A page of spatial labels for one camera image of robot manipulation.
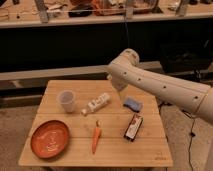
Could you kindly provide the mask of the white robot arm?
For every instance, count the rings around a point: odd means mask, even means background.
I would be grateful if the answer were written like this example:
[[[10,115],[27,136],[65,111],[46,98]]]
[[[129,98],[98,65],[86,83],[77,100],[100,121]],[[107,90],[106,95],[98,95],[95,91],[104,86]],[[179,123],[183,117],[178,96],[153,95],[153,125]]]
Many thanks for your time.
[[[213,125],[213,87],[137,67],[139,55],[125,49],[107,66],[113,87],[121,91],[128,84],[196,115]]]

